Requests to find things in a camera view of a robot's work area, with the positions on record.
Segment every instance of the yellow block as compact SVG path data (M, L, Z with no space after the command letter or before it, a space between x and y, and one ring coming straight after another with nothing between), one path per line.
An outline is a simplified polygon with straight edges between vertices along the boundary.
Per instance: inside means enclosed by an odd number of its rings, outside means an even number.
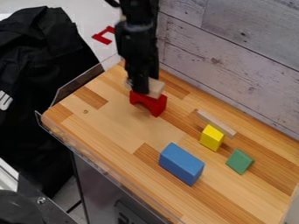
M212 151L217 151L223 142L224 134L208 124L201 134L200 143Z

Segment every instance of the wooden tabletop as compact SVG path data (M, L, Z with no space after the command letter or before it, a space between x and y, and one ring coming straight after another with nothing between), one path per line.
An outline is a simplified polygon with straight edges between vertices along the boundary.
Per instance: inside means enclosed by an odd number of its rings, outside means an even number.
M133 184L136 188L130 190L165 216L162 207L184 223L279 223L299 182L299 143L164 71L160 74L168 106L158 118L129 104L126 72L117 65L50 108L42 121L77 151L124 177L124 185ZM226 137L218 152L206 149L198 142L206 123L196 109L227 123L237 136ZM170 142L205 162L193 187L158 165ZM226 166L235 149L255 159L243 176Z

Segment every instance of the blue block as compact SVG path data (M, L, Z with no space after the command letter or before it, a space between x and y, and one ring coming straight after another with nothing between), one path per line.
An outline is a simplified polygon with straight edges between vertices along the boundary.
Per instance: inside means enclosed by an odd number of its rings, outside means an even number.
M161 153L159 164L168 172L193 186L205 168L205 163L170 143Z

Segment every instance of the red block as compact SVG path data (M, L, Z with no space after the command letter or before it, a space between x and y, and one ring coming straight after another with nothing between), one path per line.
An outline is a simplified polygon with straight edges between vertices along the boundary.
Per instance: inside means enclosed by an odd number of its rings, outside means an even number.
M150 113L153 116L158 117L166 109L167 96L161 94L159 99L154 99L145 94L138 94L133 91L130 91L129 102L133 105L137 104L138 102L142 103L149 109Z

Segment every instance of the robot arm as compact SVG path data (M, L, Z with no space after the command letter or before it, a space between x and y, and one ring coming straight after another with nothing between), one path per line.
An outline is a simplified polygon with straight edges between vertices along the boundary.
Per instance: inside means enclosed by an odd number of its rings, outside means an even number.
M148 94L149 77L159 79L159 58L156 47L158 0L105 0L121 7L126 21L115 27L118 53L126 60L125 69L133 91Z

